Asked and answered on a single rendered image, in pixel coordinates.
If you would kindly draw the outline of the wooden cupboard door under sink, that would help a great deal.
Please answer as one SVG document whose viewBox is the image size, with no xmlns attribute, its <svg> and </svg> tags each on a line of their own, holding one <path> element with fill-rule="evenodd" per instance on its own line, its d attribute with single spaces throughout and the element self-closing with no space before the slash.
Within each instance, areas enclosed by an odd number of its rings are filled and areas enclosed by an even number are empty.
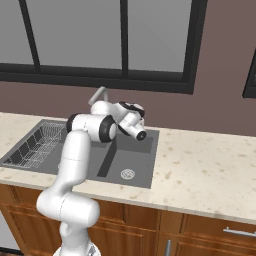
<svg viewBox="0 0 256 256">
<path fill-rule="evenodd" d="M 36 189 L 0 184 L 0 211 L 25 256 L 52 256 L 61 245 L 60 223 L 39 214 Z M 102 256 L 156 256 L 160 212 L 100 201 L 100 218 L 88 229 Z"/>
</svg>

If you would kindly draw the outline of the grey appliance front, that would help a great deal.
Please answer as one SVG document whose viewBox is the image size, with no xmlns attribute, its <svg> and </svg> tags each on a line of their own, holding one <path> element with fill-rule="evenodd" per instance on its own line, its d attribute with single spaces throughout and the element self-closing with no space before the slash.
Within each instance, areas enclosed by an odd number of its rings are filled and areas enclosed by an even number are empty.
<svg viewBox="0 0 256 256">
<path fill-rule="evenodd" d="M 19 250 L 14 236 L 0 211 L 0 247 Z"/>
</svg>

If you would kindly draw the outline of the wooden drawer front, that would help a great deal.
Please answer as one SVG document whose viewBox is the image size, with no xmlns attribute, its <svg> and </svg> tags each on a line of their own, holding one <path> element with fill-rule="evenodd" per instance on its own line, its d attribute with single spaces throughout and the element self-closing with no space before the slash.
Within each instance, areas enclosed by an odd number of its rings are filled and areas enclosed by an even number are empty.
<svg viewBox="0 0 256 256">
<path fill-rule="evenodd" d="M 237 235 L 225 232 L 225 229 L 254 233 L 256 225 L 221 220 L 210 217 L 202 217 L 172 211 L 163 211 L 161 214 L 160 231 L 175 235 L 183 235 L 195 238 L 254 243 L 256 237 Z"/>
</svg>

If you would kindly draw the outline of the large black framed window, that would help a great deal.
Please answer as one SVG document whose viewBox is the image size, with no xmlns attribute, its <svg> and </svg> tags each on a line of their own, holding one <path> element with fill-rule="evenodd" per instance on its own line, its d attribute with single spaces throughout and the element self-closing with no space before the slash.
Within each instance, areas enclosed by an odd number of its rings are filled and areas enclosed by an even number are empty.
<svg viewBox="0 0 256 256">
<path fill-rule="evenodd" d="M 190 94 L 208 0 L 0 0 L 0 81 Z"/>
</svg>

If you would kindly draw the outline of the grey kitchen sink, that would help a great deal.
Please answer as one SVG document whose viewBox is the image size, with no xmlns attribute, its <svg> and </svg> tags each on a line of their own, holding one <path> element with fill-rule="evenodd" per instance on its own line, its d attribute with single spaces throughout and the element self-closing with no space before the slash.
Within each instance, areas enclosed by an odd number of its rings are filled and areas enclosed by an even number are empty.
<svg viewBox="0 0 256 256">
<path fill-rule="evenodd" d="M 19 169 L 57 175 L 66 136 L 38 168 Z M 110 143 L 92 142 L 87 179 L 150 189 L 158 137 L 158 131 L 148 130 L 143 141 L 136 141 L 117 131 L 115 139 Z M 133 179 L 126 180 L 121 177 L 121 172 L 125 169 L 135 172 Z"/>
</svg>

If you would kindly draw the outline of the narrow black framed window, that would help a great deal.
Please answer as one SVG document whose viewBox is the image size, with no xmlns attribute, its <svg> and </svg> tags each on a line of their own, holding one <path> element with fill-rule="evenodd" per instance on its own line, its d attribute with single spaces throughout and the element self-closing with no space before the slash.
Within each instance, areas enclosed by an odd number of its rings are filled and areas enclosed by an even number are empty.
<svg viewBox="0 0 256 256">
<path fill-rule="evenodd" d="M 253 54 L 242 96 L 244 98 L 256 99 L 256 49 Z"/>
</svg>

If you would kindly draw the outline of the round silver sink drain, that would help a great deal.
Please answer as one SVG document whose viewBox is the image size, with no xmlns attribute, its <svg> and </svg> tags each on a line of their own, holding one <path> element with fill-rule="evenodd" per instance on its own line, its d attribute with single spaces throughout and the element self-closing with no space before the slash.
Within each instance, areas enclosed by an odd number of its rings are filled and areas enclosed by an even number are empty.
<svg viewBox="0 0 256 256">
<path fill-rule="evenodd" d="M 135 176 L 135 172 L 131 169 L 125 169 L 121 172 L 121 177 L 126 180 L 133 179 Z"/>
</svg>

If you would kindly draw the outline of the silver tap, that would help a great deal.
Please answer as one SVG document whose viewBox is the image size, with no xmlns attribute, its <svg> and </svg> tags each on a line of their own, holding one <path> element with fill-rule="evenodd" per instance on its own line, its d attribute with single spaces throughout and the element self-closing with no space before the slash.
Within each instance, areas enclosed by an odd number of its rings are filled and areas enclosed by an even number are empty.
<svg viewBox="0 0 256 256">
<path fill-rule="evenodd" d="M 99 98 L 99 96 L 102 95 L 103 96 L 103 100 L 107 101 L 108 100 L 108 93 L 107 93 L 107 89 L 104 86 L 101 86 L 93 95 L 92 97 L 89 99 L 88 104 L 90 106 L 92 106 L 95 101 Z"/>
</svg>

